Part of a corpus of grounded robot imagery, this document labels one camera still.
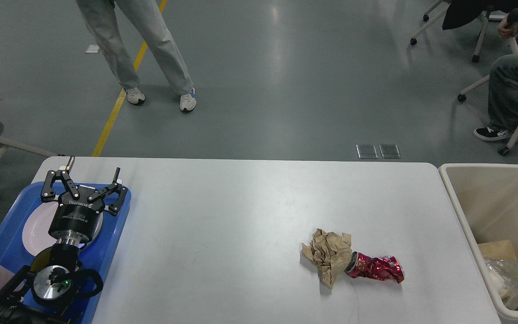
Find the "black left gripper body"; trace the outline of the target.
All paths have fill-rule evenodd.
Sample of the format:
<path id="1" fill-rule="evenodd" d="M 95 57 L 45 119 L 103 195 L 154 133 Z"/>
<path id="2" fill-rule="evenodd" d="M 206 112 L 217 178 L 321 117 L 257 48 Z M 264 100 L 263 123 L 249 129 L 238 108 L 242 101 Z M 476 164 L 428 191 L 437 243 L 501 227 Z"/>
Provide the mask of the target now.
<path id="1" fill-rule="evenodd" d="M 72 239 L 77 240 L 78 244 L 86 243 L 91 240 L 98 220 L 103 218 L 105 207 L 103 200 L 92 203 L 72 199 L 59 202 L 49 235 L 56 240 Z"/>

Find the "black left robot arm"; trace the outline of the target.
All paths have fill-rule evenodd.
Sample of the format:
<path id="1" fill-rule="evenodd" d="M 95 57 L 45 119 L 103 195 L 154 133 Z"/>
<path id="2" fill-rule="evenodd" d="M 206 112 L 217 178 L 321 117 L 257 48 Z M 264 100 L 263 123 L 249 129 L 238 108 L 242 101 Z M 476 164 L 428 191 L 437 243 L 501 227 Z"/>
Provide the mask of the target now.
<path id="1" fill-rule="evenodd" d="M 116 168 L 75 183 L 66 166 L 21 191 L 0 225 L 0 324 L 90 324 L 131 204 Z"/>

